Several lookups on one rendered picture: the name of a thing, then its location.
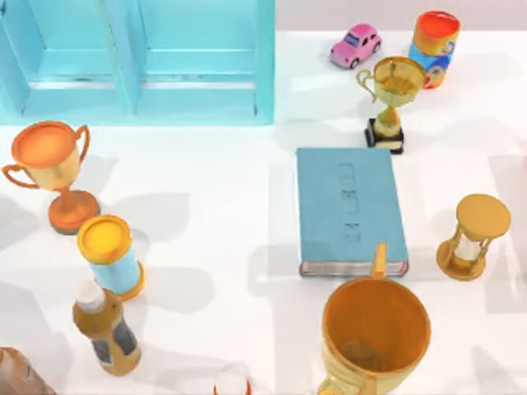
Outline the orange and white object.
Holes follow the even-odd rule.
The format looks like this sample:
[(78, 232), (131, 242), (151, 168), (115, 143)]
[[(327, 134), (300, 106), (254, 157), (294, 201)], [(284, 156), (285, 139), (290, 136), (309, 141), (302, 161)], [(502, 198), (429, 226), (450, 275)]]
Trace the orange and white object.
[(243, 374), (223, 372), (216, 378), (213, 395), (252, 395), (252, 386)]

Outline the brown bread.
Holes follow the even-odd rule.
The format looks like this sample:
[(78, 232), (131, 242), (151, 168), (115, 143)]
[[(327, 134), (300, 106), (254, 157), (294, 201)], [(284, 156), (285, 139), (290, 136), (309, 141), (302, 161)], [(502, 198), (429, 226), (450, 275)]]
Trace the brown bread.
[(0, 347), (0, 395), (58, 395), (26, 357), (12, 347)]

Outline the pink toy car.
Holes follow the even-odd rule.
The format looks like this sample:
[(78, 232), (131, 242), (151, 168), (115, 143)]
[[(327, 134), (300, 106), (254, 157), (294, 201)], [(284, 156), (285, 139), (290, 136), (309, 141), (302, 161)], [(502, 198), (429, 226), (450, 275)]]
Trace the pink toy car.
[(374, 26), (359, 23), (330, 49), (329, 59), (344, 69), (352, 70), (377, 53), (381, 43), (382, 39)]

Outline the blue book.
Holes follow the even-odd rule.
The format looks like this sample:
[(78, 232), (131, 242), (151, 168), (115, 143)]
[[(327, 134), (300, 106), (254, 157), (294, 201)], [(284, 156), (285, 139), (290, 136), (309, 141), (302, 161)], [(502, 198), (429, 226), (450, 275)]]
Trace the blue book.
[(408, 270), (392, 158), (384, 148), (296, 151), (302, 276), (362, 277), (377, 244), (387, 244), (386, 274)]

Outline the light blue rack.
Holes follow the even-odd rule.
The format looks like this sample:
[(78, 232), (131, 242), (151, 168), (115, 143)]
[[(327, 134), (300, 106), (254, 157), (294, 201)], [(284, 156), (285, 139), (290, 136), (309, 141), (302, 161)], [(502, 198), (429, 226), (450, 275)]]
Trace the light blue rack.
[(274, 119), (275, 0), (0, 0), (0, 124)]

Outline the gold trophy with black base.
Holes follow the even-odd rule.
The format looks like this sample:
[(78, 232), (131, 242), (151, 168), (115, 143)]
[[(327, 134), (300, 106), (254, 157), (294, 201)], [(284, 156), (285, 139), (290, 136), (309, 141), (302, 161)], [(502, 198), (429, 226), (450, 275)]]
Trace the gold trophy with black base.
[(381, 101), (386, 108), (368, 119), (366, 144), (370, 148), (387, 148), (394, 155), (403, 153), (404, 134), (397, 109), (412, 102), (423, 88), (426, 73), (410, 58), (393, 56), (381, 59), (374, 68), (356, 74), (359, 86)]

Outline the orange gold trophy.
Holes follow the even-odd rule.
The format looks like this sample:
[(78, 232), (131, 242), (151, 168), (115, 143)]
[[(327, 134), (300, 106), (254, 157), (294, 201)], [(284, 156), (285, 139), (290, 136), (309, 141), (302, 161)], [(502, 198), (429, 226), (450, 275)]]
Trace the orange gold trophy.
[(100, 214), (94, 195), (72, 190), (91, 142), (90, 129), (74, 130), (62, 122), (44, 121), (24, 128), (12, 142), (13, 165), (2, 173), (13, 184), (55, 191), (50, 203), (50, 225), (62, 235), (76, 234), (82, 224)]

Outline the yellow and blue can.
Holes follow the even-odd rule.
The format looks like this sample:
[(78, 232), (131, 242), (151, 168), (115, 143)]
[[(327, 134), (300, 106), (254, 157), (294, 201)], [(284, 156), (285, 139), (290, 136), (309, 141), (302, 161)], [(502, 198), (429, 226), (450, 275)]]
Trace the yellow and blue can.
[(141, 292), (144, 269), (135, 254), (132, 232), (125, 220), (113, 215), (91, 218), (77, 233), (77, 247), (90, 263), (99, 286), (111, 290), (123, 301)]

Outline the large gold cup trophy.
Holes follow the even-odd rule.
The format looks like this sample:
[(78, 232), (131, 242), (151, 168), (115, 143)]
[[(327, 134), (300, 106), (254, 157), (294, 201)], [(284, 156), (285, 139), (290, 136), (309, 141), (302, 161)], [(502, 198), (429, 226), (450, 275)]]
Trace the large gold cup trophy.
[(317, 395), (388, 395), (427, 351), (427, 311), (407, 287), (386, 277), (386, 255), (386, 244), (378, 244), (370, 275), (344, 282), (326, 301), (326, 377)]

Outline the brown bottle with white cap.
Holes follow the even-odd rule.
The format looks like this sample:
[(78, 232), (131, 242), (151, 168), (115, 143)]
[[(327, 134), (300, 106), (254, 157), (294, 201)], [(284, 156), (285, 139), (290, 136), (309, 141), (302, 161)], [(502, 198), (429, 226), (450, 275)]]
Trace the brown bottle with white cap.
[(85, 281), (77, 290), (72, 317), (106, 372), (123, 376), (137, 367), (141, 348), (125, 321), (120, 298), (111, 290), (93, 280)]

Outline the wooden hourglass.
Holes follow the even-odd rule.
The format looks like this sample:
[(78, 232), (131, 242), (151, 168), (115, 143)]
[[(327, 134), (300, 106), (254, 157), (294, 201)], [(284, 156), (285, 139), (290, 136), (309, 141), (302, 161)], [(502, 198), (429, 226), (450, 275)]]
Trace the wooden hourglass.
[(501, 200), (473, 193), (460, 200), (456, 218), (455, 233), (438, 247), (436, 263), (447, 276), (472, 281), (486, 267), (490, 243), (510, 229), (511, 213)]

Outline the orange and blue can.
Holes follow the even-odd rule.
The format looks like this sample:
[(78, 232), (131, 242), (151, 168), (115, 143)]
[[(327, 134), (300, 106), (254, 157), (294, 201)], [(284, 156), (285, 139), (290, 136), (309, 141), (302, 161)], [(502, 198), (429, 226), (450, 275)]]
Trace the orange and blue can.
[(417, 18), (408, 57), (424, 69), (424, 89), (435, 89), (444, 81), (460, 27), (449, 12), (428, 11)]

